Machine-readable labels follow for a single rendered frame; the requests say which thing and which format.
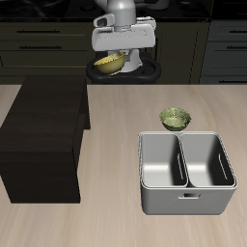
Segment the dark grey kitchen cupboard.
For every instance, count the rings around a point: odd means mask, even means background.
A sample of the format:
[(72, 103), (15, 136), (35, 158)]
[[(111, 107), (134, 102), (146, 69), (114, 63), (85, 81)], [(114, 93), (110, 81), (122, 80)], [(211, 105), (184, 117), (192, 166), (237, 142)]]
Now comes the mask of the dark grey kitchen cupboard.
[(247, 20), (210, 23), (200, 83), (247, 85)]

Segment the white two-bin basket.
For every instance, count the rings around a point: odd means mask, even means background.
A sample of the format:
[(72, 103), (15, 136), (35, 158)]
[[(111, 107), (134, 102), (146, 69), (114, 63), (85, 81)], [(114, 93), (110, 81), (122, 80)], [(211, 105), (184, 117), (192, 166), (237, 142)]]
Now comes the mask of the white two-bin basket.
[(216, 132), (146, 131), (138, 136), (138, 151), (147, 215), (217, 215), (237, 187)]

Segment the dark wooden cabinet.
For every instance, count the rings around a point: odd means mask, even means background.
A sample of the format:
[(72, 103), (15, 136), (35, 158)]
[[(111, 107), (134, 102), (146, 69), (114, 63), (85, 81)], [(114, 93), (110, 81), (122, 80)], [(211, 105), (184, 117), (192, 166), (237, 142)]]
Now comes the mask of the dark wooden cabinet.
[(0, 127), (0, 178), (13, 204), (78, 204), (89, 129), (83, 75), (28, 76)]

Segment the green bowl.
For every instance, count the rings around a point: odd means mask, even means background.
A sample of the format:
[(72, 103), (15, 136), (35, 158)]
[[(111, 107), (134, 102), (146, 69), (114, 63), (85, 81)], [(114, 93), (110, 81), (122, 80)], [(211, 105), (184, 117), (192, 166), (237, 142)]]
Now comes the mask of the green bowl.
[(191, 116), (188, 112), (180, 108), (168, 108), (159, 115), (163, 126), (170, 131), (182, 131), (191, 122)]

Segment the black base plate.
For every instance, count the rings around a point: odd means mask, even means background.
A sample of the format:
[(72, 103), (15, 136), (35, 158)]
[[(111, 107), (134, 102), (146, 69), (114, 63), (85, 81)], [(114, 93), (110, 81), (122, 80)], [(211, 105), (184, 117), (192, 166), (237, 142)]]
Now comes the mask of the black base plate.
[(152, 85), (161, 75), (161, 66), (148, 52), (140, 53), (143, 65), (132, 72), (120, 72), (115, 75), (103, 74), (96, 68), (95, 62), (106, 55), (106, 52), (99, 52), (87, 65), (87, 76), (95, 85)]

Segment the dark olive kitchen cupboard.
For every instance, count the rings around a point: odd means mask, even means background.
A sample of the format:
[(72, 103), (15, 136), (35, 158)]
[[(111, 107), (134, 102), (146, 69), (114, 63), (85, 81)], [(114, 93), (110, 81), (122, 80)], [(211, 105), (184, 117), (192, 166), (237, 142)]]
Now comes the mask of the dark olive kitchen cupboard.
[[(146, 51), (162, 67), (158, 84), (197, 84), (207, 22), (159, 22)], [(0, 84), (26, 75), (84, 75), (95, 57), (92, 22), (0, 22)]]

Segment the yellow bowl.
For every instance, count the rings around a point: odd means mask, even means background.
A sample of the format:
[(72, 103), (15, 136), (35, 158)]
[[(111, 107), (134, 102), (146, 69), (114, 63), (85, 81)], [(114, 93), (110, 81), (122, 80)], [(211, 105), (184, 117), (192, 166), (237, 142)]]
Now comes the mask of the yellow bowl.
[(124, 63), (125, 53), (119, 52), (94, 62), (94, 66), (104, 74), (116, 74), (122, 70)]

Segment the black kitchen countertop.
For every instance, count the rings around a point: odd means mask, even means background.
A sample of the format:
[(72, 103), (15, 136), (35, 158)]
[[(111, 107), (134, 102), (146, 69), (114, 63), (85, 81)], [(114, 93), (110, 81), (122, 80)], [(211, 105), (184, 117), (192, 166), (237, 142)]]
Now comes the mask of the black kitchen countertop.
[[(0, 22), (92, 22), (105, 11), (95, 0), (0, 0)], [(166, 10), (137, 7), (157, 22), (247, 20), (247, 0), (170, 0)]]

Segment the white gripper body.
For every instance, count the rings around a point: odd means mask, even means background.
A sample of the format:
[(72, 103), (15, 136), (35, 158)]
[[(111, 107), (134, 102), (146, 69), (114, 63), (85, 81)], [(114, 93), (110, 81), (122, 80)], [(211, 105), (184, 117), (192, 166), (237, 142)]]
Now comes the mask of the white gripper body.
[(137, 23), (126, 31), (113, 26), (96, 27), (92, 34), (94, 51), (129, 50), (155, 46), (156, 22), (150, 17), (138, 17)]

